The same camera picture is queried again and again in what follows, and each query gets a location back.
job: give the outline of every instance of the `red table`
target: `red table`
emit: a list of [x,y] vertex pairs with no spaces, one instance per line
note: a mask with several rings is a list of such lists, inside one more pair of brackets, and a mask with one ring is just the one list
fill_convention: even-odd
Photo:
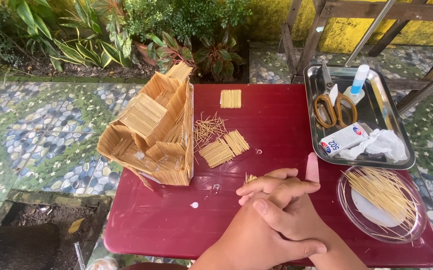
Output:
[[[221,89],[242,89],[241,109],[220,109]],[[228,119],[227,130],[238,129],[251,149],[231,162],[210,169],[196,154],[195,176],[189,187],[160,186],[154,192],[128,169],[123,170],[105,231],[105,246],[115,253],[197,259],[211,246],[240,208],[235,190],[245,173],[263,175],[278,168],[299,169],[313,151],[305,86],[302,84],[195,85],[195,119]],[[347,166],[319,160],[321,189],[311,200],[332,227],[368,267],[433,267],[433,230],[407,244],[375,240],[348,219],[338,202],[336,183]],[[401,172],[409,181],[406,171]],[[198,202],[197,208],[190,204]],[[311,265],[308,259],[292,262]]]

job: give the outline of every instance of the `wooden frame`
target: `wooden frame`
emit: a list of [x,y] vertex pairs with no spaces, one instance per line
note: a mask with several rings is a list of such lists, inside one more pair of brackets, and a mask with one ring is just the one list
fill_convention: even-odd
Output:
[[[293,84],[304,83],[303,70],[309,65],[312,56],[315,55],[316,47],[329,18],[374,19],[385,5],[385,2],[313,0],[315,17],[305,41],[303,52],[297,62],[291,40],[291,30],[293,28],[292,24],[296,21],[301,1],[293,0],[290,5],[286,22],[281,26],[282,36],[278,48],[279,52],[284,51],[287,55],[288,68],[291,72],[291,83]],[[412,3],[394,3],[384,18],[396,19],[397,21],[380,39],[375,48],[372,49],[372,54],[378,55],[381,52],[378,50],[383,50],[405,27],[408,21],[433,21],[433,4],[425,4],[425,2],[426,0],[413,0]],[[391,90],[415,90],[425,88],[430,83],[430,80],[433,80],[433,68],[422,80],[385,79],[385,82]],[[428,95],[431,91],[425,90],[424,92]],[[413,92],[408,94],[407,98],[404,98],[404,104],[415,103],[412,97],[416,95],[416,92]]]

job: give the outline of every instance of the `white tissue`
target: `white tissue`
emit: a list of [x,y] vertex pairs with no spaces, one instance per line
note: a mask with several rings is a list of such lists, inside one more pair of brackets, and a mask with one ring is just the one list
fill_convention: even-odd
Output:
[[341,150],[339,154],[346,160],[354,160],[365,150],[369,154],[383,153],[387,158],[393,159],[393,163],[407,159],[403,142],[393,130],[385,129],[375,129],[366,140],[351,149]]

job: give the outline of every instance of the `stainless steel tray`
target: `stainless steel tray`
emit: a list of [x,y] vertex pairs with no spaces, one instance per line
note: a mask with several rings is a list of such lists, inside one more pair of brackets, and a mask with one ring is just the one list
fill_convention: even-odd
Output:
[[[313,139],[313,149],[316,154],[329,163],[369,166],[396,170],[409,169],[415,163],[415,153],[411,147],[405,127],[398,115],[395,104],[393,103],[390,91],[386,86],[383,76],[376,70],[370,68],[367,80],[363,86],[365,91],[364,98],[357,104],[358,122],[366,123],[373,130],[388,129],[395,134],[405,144],[407,160],[400,160],[397,163],[389,161],[382,154],[368,155],[360,154],[356,160],[345,160],[339,155],[329,157],[319,142],[322,138],[338,131],[341,127],[333,126],[331,129],[323,128],[316,121],[313,110],[313,101],[324,91],[323,80],[321,79],[321,65],[309,65],[304,70],[305,88],[308,102],[309,123],[311,127],[311,137]],[[353,78],[357,72],[357,67],[328,66],[333,83],[338,84],[338,90],[343,93],[348,86],[353,83]]]

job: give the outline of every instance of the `scissor blade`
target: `scissor blade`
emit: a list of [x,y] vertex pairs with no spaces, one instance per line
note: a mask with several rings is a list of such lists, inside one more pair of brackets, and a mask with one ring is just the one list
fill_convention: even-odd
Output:
[[332,82],[332,78],[330,76],[330,72],[328,71],[328,67],[326,66],[325,62],[323,62],[323,64],[321,64],[321,72],[323,73],[323,81],[325,83],[325,86],[328,85],[328,83],[331,83],[333,85]]

